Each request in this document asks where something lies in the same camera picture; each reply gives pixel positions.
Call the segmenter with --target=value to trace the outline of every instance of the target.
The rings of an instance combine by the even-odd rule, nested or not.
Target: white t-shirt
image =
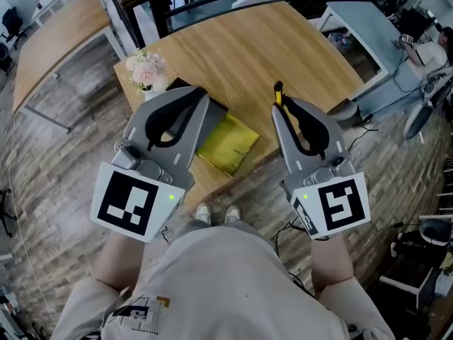
[[[52,339],[394,339],[355,278],[315,300],[268,243],[228,227],[177,239],[144,288],[119,296],[94,279],[77,283]]]
[[[415,65],[410,59],[408,59],[408,64],[420,79],[426,79],[429,73],[443,67],[448,62],[445,49],[436,42],[426,42],[425,44],[417,45],[414,50],[417,52],[423,66]]]

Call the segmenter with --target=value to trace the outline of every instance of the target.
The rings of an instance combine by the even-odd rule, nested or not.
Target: person
[[[399,254],[421,264],[439,268],[447,255],[447,246],[431,244],[423,239],[418,230],[407,233],[398,233],[396,241],[390,244],[391,256]]]
[[[354,277],[342,234],[311,243],[316,300],[236,206],[222,226],[211,226],[210,213],[198,207],[132,297],[144,243],[111,232],[52,339],[394,339]]]
[[[447,66],[447,63],[453,63],[453,29],[450,27],[442,29],[437,42],[426,42],[415,47],[406,42],[401,44],[408,54],[409,66],[421,79],[426,79],[431,72]]]

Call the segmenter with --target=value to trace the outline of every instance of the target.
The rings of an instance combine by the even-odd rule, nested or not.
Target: white device
[[[90,219],[128,237],[149,242],[184,195],[185,190],[181,188],[102,162]]]
[[[290,203],[312,239],[328,237],[371,220],[363,173],[337,176],[326,183],[295,189]]]

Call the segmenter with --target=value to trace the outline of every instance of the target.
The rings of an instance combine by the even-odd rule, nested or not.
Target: pink flower
[[[138,62],[132,73],[132,80],[143,87],[152,86],[158,72],[157,67],[151,62]]]

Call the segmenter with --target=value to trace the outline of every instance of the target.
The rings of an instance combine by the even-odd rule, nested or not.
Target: person's arm
[[[403,43],[403,49],[408,53],[409,59],[414,63],[415,65],[421,67],[423,66],[422,59],[418,55],[417,51],[412,48],[412,46],[408,43]]]
[[[105,310],[118,300],[122,290],[133,290],[137,284],[143,251],[143,242],[112,231],[94,266],[93,277],[74,286],[51,340],[98,336]]]
[[[133,290],[142,267],[144,242],[112,231],[102,249],[93,277],[120,292]]]
[[[311,241],[311,280],[316,293],[354,276],[354,268],[343,235],[328,241]]]
[[[341,233],[328,241],[312,241],[311,280],[319,302],[346,325],[355,326],[351,339],[395,339],[379,310],[355,279]]]

